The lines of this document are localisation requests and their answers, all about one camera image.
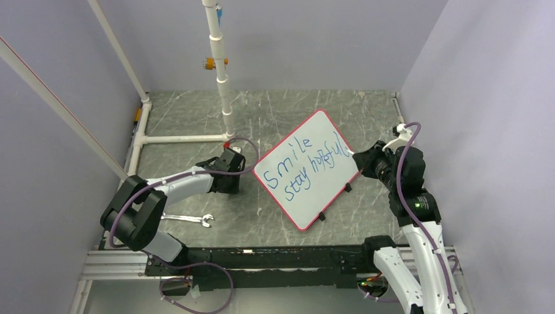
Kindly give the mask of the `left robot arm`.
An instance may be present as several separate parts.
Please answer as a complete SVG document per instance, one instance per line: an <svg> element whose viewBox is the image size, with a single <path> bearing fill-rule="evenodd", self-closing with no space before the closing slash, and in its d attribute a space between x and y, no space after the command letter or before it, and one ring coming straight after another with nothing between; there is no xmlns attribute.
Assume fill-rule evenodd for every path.
<svg viewBox="0 0 555 314"><path fill-rule="evenodd" d="M188 247L159 229L167 207L197 194L237 194L245 157L232 148L220 156L198 162L190 169L158 179L129 176L104 210L100 225L110 233L109 242L143 251L162 260L173 275L183 273L190 259Z"/></svg>

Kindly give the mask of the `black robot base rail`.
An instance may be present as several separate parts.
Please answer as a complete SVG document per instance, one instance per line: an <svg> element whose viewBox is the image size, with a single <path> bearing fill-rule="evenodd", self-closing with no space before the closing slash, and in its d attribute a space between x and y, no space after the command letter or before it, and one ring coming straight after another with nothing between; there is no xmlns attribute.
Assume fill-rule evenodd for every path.
<svg viewBox="0 0 555 314"><path fill-rule="evenodd" d="M188 277L201 291L227 288L318 287L355 288L374 277L378 268L361 244L285 247L190 248L177 270L148 258L149 277Z"/></svg>

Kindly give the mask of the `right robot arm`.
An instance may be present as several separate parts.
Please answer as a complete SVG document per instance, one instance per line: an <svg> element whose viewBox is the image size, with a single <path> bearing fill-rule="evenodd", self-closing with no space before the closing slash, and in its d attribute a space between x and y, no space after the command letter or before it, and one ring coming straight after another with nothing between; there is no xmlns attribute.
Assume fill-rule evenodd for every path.
<svg viewBox="0 0 555 314"><path fill-rule="evenodd" d="M391 150L377 141L353 155L362 176L379 180L388 190L389 208L408 241L416 272L401 258L388 235L362 244L361 264L379 271L405 313L468 313L445 250L436 199L424 187L423 152L414 147Z"/></svg>

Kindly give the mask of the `pink framed whiteboard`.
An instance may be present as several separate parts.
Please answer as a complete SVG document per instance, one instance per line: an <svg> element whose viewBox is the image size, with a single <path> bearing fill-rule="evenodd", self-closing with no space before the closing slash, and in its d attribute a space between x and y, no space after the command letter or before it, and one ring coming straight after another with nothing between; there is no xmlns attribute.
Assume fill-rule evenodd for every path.
<svg viewBox="0 0 555 314"><path fill-rule="evenodd" d="M315 111L257 162L253 174L295 227L307 230L359 171L328 113Z"/></svg>

